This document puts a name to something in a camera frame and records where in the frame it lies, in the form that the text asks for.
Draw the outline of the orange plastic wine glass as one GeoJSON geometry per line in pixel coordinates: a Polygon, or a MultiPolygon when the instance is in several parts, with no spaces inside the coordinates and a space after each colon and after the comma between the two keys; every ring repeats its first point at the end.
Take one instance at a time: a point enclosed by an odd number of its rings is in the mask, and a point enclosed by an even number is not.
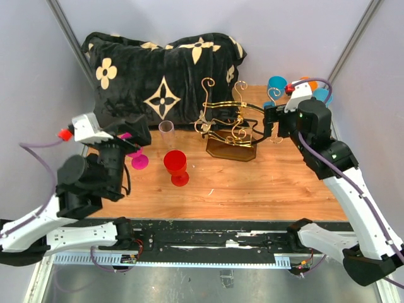
{"type": "MultiPolygon", "coordinates": [[[[305,77],[301,77],[301,78],[300,78],[300,80],[307,80],[307,79],[309,79],[308,76],[305,76],[305,77]]],[[[318,88],[318,83],[317,83],[317,81],[309,81],[308,84],[309,84],[309,86],[311,87],[311,90],[312,90],[312,91],[314,91],[314,90],[316,90],[316,89],[318,88]]]]}

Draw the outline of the light blue plastic wine glass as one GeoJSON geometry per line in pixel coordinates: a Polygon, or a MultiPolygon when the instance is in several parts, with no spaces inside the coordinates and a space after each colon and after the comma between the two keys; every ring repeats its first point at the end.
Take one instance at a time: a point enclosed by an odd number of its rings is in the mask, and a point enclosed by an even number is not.
{"type": "Polygon", "coordinates": [[[322,101],[327,107],[333,101],[333,94],[327,98],[329,91],[325,88],[317,88],[313,91],[312,96],[315,97],[317,100],[322,101]]]}

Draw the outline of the gold wire wine glass rack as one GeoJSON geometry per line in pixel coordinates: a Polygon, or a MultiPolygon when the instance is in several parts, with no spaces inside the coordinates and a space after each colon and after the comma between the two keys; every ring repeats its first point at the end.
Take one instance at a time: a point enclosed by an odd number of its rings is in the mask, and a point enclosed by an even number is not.
{"type": "Polygon", "coordinates": [[[259,121],[246,118],[243,114],[244,110],[253,110],[262,116],[264,115],[263,108],[243,101],[242,91],[248,88],[245,81],[239,80],[234,86],[234,92],[239,96],[237,100],[221,102],[212,102],[210,100],[211,88],[215,86],[213,78],[203,78],[201,86],[205,92],[205,101],[202,103],[199,117],[193,122],[193,127],[202,138],[207,139],[206,152],[209,155],[214,158],[249,162],[256,158],[259,143],[269,140],[273,144],[280,144],[283,141],[283,138],[274,133],[278,129],[277,123],[274,123],[272,135],[264,139],[264,127],[262,131],[257,130],[259,121]],[[219,109],[234,109],[235,117],[207,118],[207,113],[212,113],[214,110],[219,109]]]}

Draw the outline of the red plastic wine glass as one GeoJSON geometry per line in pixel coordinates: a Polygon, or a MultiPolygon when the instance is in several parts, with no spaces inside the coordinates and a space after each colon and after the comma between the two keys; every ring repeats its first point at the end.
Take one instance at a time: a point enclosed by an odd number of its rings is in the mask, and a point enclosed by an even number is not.
{"type": "Polygon", "coordinates": [[[177,187],[185,186],[189,182],[187,173],[187,158],[180,150],[171,150],[163,158],[163,164],[171,175],[171,182],[177,187]]]}

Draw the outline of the clear glass wine glass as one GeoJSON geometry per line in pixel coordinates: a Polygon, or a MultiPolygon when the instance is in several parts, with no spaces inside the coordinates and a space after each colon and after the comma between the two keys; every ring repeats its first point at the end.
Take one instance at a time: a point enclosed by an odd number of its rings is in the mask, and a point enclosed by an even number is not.
{"type": "Polygon", "coordinates": [[[175,150],[175,128],[172,121],[162,121],[158,125],[158,130],[160,131],[160,135],[163,140],[165,152],[168,153],[172,150],[175,150]]]}

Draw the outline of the magenta plastic wine glass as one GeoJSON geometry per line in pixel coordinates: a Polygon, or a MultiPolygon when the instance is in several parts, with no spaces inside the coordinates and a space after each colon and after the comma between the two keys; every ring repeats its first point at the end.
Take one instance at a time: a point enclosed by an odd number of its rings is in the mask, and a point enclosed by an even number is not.
{"type": "Polygon", "coordinates": [[[142,170],[148,166],[149,159],[143,154],[143,147],[134,153],[127,154],[127,156],[131,159],[131,165],[136,170],[142,170]]]}

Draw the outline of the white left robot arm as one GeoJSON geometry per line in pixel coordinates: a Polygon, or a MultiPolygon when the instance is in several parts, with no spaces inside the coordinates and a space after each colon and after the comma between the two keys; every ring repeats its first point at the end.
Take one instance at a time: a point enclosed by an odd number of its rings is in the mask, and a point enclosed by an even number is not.
{"type": "Polygon", "coordinates": [[[129,195],[131,186],[125,158],[152,142],[143,114],[99,126],[91,112],[76,116],[58,134],[56,146],[74,139],[96,150],[75,154],[52,172],[49,201],[18,220],[1,220],[1,264],[28,266],[44,257],[70,249],[130,250],[142,241],[132,221],[120,217],[100,225],[76,223],[102,209],[102,201],[117,202],[129,195]]]}

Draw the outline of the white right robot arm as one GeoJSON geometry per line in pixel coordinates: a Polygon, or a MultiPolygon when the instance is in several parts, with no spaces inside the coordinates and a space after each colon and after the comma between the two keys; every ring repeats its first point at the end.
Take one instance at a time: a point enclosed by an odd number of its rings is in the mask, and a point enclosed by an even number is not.
{"type": "Polygon", "coordinates": [[[304,163],[333,193],[355,233],[341,236],[303,218],[287,228],[286,245],[295,253],[319,251],[342,264],[361,286],[385,279],[403,266],[403,240],[394,232],[369,192],[350,147],[331,135],[331,111],[315,98],[264,107],[264,135],[278,123],[278,136],[290,138],[304,163]]]}

